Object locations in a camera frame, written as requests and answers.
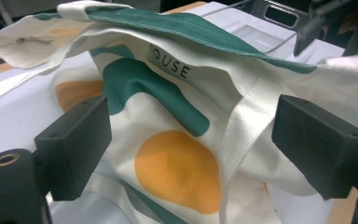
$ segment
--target orange circle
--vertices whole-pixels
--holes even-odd
[[[144,141],[135,158],[138,181],[152,195],[212,214],[220,208],[217,162],[210,150],[178,131]]]

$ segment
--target canvas bag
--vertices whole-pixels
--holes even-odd
[[[290,63],[263,55],[194,15],[88,1],[58,10],[0,32],[0,58],[23,69],[47,63],[1,82],[0,97],[50,73],[65,57],[90,50],[99,72],[61,71],[51,85],[53,94],[63,109],[99,90],[108,96],[114,138],[103,160],[117,179],[94,175],[87,190],[116,200],[134,222],[156,220],[104,186],[128,184],[166,223],[278,223],[263,181],[294,194],[313,193],[270,142],[280,94],[311,100],[358,126],[358,56],[317,66]],[[161,165],[153,170],[157,175],[142,173],[156,161],[168,161],[163,148],[151,146],[177,143],[193,150],[174,156],[177,169],[164,173],[167,166]],[[154,153],[161,157],[145,159]],[[195,180],[181,182],[189,176]]]

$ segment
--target white surface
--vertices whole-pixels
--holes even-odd
[[[189,12],[202,15],[222,6],[210,3],[191,9]],[[276,37],[277,40],[283,40],[293,33],[232,8],[206,16],[205,19],[237,35],[240,33],[239,30],[250,28],[250,30],[256,30],[258,34],[266,32],[271,35],[271,38]],[[241,37],[253,38],[252,41],[255,41],[254,36],[250,37],[244,33],[241,33]],[[294,57],[290,53],[293,51],[294,44],[295,39],[293,38],[282,48],[272,52],[271,55],[294,62],[317,63],[321,59],[339,56],[343,52],[341,48],[317,40],[299,57]],[[67,59],[62,65],[62,67],[79,66],[94,66],[88,53]],[[21,70],[9,70],[0,74],[0,80],[19,73]],[[49,95],[48,85],[52,78],[53,75],[35,77],[0,100],[0,152],[12,148],[35,150],[34,137],[62,114]],[[273,186],[269,186],[269,192],[282,223],[285,224],[326,223],[334,204],[332,200],[323,201],[319,195],[297,197]],[[117,208],[115,204],[99,195],[85,193],[73,203],[55,203],[51,212],[56,223],[91,223],[92,220],[95,220],[91,217],[103,216],[97,212],[107,212],[112,209],[116,212],[112,213],[114,215],[106,215],[107,219],[112,218],[109,219],[112,223],[129,223]]]

